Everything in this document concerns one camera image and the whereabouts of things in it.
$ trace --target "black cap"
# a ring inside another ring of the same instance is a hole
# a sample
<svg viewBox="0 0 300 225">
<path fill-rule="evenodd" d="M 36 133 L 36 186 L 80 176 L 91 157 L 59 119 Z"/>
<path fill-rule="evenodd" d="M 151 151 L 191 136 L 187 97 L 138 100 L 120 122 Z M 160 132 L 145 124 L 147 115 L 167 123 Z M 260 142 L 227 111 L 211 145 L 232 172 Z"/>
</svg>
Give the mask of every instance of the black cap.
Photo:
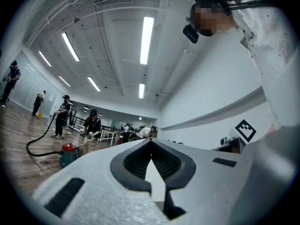
<svg viewBox="0 0 300 225">
<path fill-rule="evenodd" d="M 92 111 L 90 112 L 90 117 L 95 117 L 97 116 L 98 111 L 96 109 L 92 109 Z"/>
</svg>

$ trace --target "black vent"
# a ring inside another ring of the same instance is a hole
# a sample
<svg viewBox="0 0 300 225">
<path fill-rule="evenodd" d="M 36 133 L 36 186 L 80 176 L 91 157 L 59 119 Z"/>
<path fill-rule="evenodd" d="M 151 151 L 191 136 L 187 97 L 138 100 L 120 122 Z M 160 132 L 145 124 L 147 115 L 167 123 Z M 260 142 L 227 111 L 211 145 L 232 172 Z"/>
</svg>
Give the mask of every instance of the black vent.
<svg viewBox="0 0 300 225">
<path fill-rule="evenodd" d="M 84 184 L 80 178 L 72 178 L 61 190 L 45 205 L 45 208 L 58 217 L 61 217 L 76 194 Z"/>
<path fill-rule="evenodd" d="M 129 154 L 124 160 L 124 166 L 127 171 L 145 180 L 147 166 L 151 160 L 151 153 L 149 150 L 150 144 L 146 144 L 140 149 Z"/>
<path fill-rule="evenodd" d="M 180 169 L 181 160 L 162 147 L 153 144 L 151 152 L 152 161 L 163 180 L 168 179 Z"/>
<path fill-rule="evenodd" d="M 166 190 L 184 188 L 196 171 L 196 164 L 189 156 L 156 139 L 147 139 L 112 159 L 112 175 L 129 190 L 151 193 L 151 184 L 145 181 L 151 159 L 165 181 Z"/>
<path fill-rule="evenodd" d="M 225 166 L 229 166 L 229 167 L 234 167 L 236 165 L 235 161 L 231 161 L 231 160 L 227 160 L 227 159 L 222 159 L 222 158 L 215 158 L 214 160 L 212 160 L 215 163 L 219 163 Z"/>
</svg>

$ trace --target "black pants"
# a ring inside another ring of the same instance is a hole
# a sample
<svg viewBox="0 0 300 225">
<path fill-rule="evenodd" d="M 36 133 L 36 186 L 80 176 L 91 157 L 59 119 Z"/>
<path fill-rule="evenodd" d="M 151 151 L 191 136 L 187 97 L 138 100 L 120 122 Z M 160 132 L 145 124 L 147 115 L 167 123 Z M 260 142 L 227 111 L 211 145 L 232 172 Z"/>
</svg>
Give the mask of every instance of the black pants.
<svg viewBox="0 0 300 225">
<path fill-rule="evenodd" d="M 10 91 L 12 90 L 14 85 L 12 85 L 10 82 L 8 82 L 5 86 L 5 89 L 4 89 L 4 93 L 3 93 L 3 96 L 2 96 L 2 99 L 1 99 L 1 103 L 2 104 L 5 104 L 9 94 L 10 94 Z"/>
<path fill-rule="evenodd" d="M 135 135 L 134 137 L 133 137 L 133 141 L 136 141 L 136 140 L 141 140 L 142 138 L 141 137 L 139 137 L 139 136 L 137 136 L 137 135 Z"/>
<path fill-rule="evenodd" d="M 123 143 L 127 143 L 129 139 L 130 133 L 124 133 L 123 134 Z"/>
<path fill-rule="evenodd" d="M 41 104 L 39 102 L 35 102 L 34 103 L 34 108 L 33 108 L 33 111 L 32 111 L 32 116 L 36 115 L 36 113 L 38 112 L 38 109 L 39 109 L 40 106 L 41 106 Z"/>
<path fill-rule="evenodd" d="M 57 116 L 56 123 L 55 123 L 55 134 L 59 134 L 62 136 L 62 126 L 64 124 L 65 118 L 62 118 L 61 116 Z"/>
</svg>

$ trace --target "black cable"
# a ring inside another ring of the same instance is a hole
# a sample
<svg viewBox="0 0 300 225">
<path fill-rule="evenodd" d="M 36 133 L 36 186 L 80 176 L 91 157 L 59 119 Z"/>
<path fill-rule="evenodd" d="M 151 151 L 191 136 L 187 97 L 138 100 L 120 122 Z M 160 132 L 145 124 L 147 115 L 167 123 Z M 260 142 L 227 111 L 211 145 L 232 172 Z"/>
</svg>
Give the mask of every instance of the black cable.
<svg viewBox="0 0 300 225">
<path fill-rule="evenodd" d="M 233 6 L 238 6 L 238 5 L 249 5 L 249 4 L 257 4 L 257 3 L 275 4 L 275 1 L 274 0 L 257 0 L 257 1 L 249 1 L 249 2 L 231 3 L 231 4 L 227 4 L 227 6 L 233 7 Z"/>
<path fill-rule="evenodd" d="M 49 127 L 47 128 L 47 130 L 45 131 L 45 133 L 44 133 L 41 137 L 39 137 L 39 138 L 37 138 L 37 139 L 34 139 L 34 140 L 32 140 L 32 141 L 29 141 L 29 142 L 26 144 L 26 150 L 27 150 L 27 152 L 28 152 L 29 155 L 34 156 L 34 157 L 42 157 L 42 156 L 47 156 L 47 155 L 50 155 L 50 154 L 56 154 L 56 153 L 62 154 L 61 151 L 53 151 L 53 152 L 47 152 L 47 153 L 41 153 L 41 154 L 34 154 L 34 153 L 30 152 L 30 150 L 29 150 L 29 145 L 30 145 L 31 143 L 34 143 L 34 142 L 36 142 L 36 141 L 42 139 L 42 138 L 46 135 L 46 133 L 48 132 L 48 130 L 49 130 L 50 126 L 51 126 L 51 123 L 53 122 L 53 119 L 55 118 L 55 116 L 56 116 L 56 115 L 53 115 L 53 118 L 52 118 L 52 120 L 51 120 L 51 122 L 50 122 L 50 124 L 49 124 Z"/>
<path fill-rule="evenodd" d="M 246 9 L 246 8 L 257 8 L 257 7 L 277 7 L 276 4 L 249 4 L 249 5 L 243 5 L 243 6 L 236 6 L 236 7 L 229 7 L 228 10 L 240 10 L 240 9 Z"/>
<path fill-rule="evenodd" d="M 235 4 L 227 4 L 226 6 L 227 9 L 231 11 L 257 7 L 279 7 L 279 5 L 277 5 L 274 0 L 249 1 Z"/>
</svg>

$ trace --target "wall trim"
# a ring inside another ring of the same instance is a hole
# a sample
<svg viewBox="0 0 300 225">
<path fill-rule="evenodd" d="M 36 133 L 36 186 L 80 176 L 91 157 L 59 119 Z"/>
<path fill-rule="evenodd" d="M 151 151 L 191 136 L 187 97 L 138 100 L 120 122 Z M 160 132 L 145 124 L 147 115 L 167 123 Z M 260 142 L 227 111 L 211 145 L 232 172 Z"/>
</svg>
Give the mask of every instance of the wall trim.
<svg viewBox="0 0 300 225">
<path fill-rule="evenodd" d="M 195 118 L 195 119 L 191 119 L 191 120 L 177 123 L 177 124 L 174 124 L 171 126 L 163 127 L 160 130 L 169 131 L 169 130 L 190 128 L 190 127 L 195 127 L 195 126 L 199 126 L 199 125 L 216 122 L 219 120 L 223 120 L 223 119 L 241 114 L 241 113 L 243 113 L 249 109 L 252 109 L 266 101 L 267 101 L 267 99 L 263 92 L 263 87 L 260 86 L 259 88 L 252 91 L 248 95 L 246 95 L 246 96 L 242 97 L 241 99 L 239 99 L 227 106 L 224 106 L 218 110 L 215 110 L 213 112 L 210 112 L 206 115 L 203 115 L 203 116 Z"/>
</svg>

